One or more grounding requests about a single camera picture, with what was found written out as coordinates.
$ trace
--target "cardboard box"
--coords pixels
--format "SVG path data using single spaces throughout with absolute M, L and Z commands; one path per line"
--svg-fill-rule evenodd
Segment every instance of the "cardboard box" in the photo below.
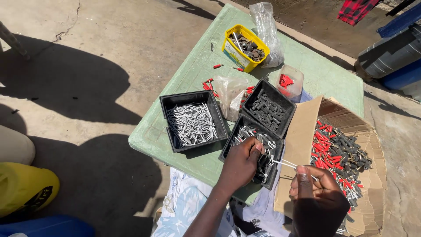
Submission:
M 386 166 L 380 141 L 374 128 L 364 119 L 351 112 L 333 98 L 319 96 L 308 102 L 297 104 L 294 117 L 285 138 L 284 159 L 294 164 L 309 164 L 316 120 L 341 129 L 345 135 L 357 136 L 356 143 L 374 160 L 373 169 L 361 172 L 363 197 L 357 200 L 358 207 L 350 216 L 354 223 L 347 222 L 349 233 L 345 235 L 371 236 L 379 233 L 383 224 L 384 191 L 386 189 Z M 274 210 L 292 218 L 293 204 L 289 197 L 290 184 L 295 171 L 282 167 L 275 195 Z

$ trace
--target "black plastic tray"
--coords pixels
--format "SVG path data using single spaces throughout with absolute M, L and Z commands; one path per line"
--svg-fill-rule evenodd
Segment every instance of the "black plastic tray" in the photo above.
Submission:
M 196 147 L 200 147 L 203 145 L 212 144 L 221 140 L 225 140 L 228 137 L 228 133 L 226 131 L 224 122 L 222 121 L 222 115 L 219 107 L 216 104 L 215 97 L 213 96 L 211 91 L 198 91 L 198 92 L 187 92 L 187 93 L 181 93 L 181 94 L 171 94 L 171 95 L 163 95 L 159 97 L 161 102 L 161 108 L 162 112 L 164 113 L 164 118 L 167 120 L 167 110 L 172 109 L 176 105 L 186 105 L 190 103 L 200 103 L 203 102 L 208 105 L 208 109 L 210 112 L 210 115 L 212 116 L 213 122 L 215 123 L 215 130 L 216 134 L 218 135 L 217 139 L 207 141 L 205 143 L 200 143 L 192 146 L 186 146 L 186 147 L 175 147 L 174 141 L 173 141 L 173 132 L 168 127 L 170 126 L 167 120 L 167 133 L 168 138 L 170 139 L 171 148 L 174 153 L 180 152 L 180 151 L 186 151 L 189 149 L 193 149 Z
M 275 136 L 275 134 L 272 131 L 270 131 L 269 129 L 262 126 L 262 124 L 260 122 L 257 122 L 256 120 L 250 118 L 249 115 L 240 114 L 237 122 L 234 125 L 234 128 L 232 129 L 231 134 L 228 137 L 228 140 L 225 143 L 224 148 L 222 149 L 221 154 L 218 157 L 219 160 L 221 160 L 222 162 L 225 161 L 226 156 L 227 156 L 227 154 L 228 154 L 228 152 L 231 148 L 231 143 L 232 143 L 232 140 L 234 139 L 234 135 L 238 133 L 238 130 L 240 129 L 240 126 L 244 126 L 244 125 L 252 127 L 253 129 L 256 129 L 257 132 L 263 132 L 264 134 L 268 134 L 268 136 L 270 136 L 275 141 L 275 144 L 276 144 L 274 160 L 279 161 L 281 159 L 284 140 Z M 262 178 L 259 177 L 259 176 L 255 176 L 253 178 L 254 182 L 262 185 L 263 187 L 267 188 L 268 190 L 272 190 L 273 184 L 274 184 L 275 179 L 276 179 L 275 176 L 276 176 L 276 173 L 277 173 L 277 169 L 276 169 L 277 165 L 278 165 L 277 163 L 274 164 L 274 167 L 270 171 L 266 183 L 262 183 L 262 180 L 261 180 Z
M 262 89 L 264 90 L 264 93 L 266 94 L 267 98 L 269 98 L 273 102 L 276 102 L 277 104 L 282 106 L 282 108 L 285 109 L 285 114 L 283 116 L 282 121 L 280 121 L 281 123 L 278 125 L 278 129 L 276 131 L 272 131 L 268 126 L 261 123 L 260 121 L 259 123 L 261 123 L 262 126 L 264 126 L 265 128 L 274 132 L 278 138 L 283 139 L 285 132 L 288 129 L 288 126 L 291 122 L 292 116 L 295 113 L 297 105 L 290 101 L 281 92 L 279 92 L 278 89 L 276 89 L 272 84 L 270 84 L 264 79 L 261 79 L 254 88 L 253 93 L 245 100 L 244 104 L 242 105 L 242 110 L 245 111 L 248 115 L 250 115 L 253 119 L 258 121 L 258 118 L 250 112 L 250 109 L 253 107 L 253 103 L 256 100 L 258 100 L 257 96 Z

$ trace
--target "hand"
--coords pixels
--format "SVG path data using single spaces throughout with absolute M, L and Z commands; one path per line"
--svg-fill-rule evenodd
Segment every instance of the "hand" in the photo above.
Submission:
M 310 165 L 297 166 L 289 194 L 294 200 L 293 226 L 298 237 L 333 236 L 350 207 L 331 173 Z
M 257 158 L 262 150 L 262 143 L 255 137 L 248 137 L 240 144 L 232 146 L 215 187 L 231 196 L 237 189 L 248 184 L 256 174 Z

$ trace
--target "clear plastic bag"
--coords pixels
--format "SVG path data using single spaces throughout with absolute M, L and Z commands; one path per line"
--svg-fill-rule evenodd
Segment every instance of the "clear plastic bag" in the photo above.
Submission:
M 248 79 L 214 76 L 212 87 L 218 92 L 222 115 L 226 120 L 237 121 L 240 116 L 241 100 L 247 89 Z
M 250 5 L 250 16 L 257 26 L 257 36 L 269 47 L 270 53 L 261 67 L 277 67 L 284 62 L 284 48 L 277 36 L 272 4 L 262 2 Z

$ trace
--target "clear plastic container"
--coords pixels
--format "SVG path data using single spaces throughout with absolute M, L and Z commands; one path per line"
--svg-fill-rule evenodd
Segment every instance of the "clear plastic container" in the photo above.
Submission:
M 291 78 L 294 84 L 288 85 L 287 89 L 280 85 L 281 75 L 285 74 Z M 281 68 L 279 77 L 276 82 L 278 90 L 294 103 L 299 103 L 301 99 L 301 92 L 303 90 L 304 74 L 289 65 L 284 64 Z

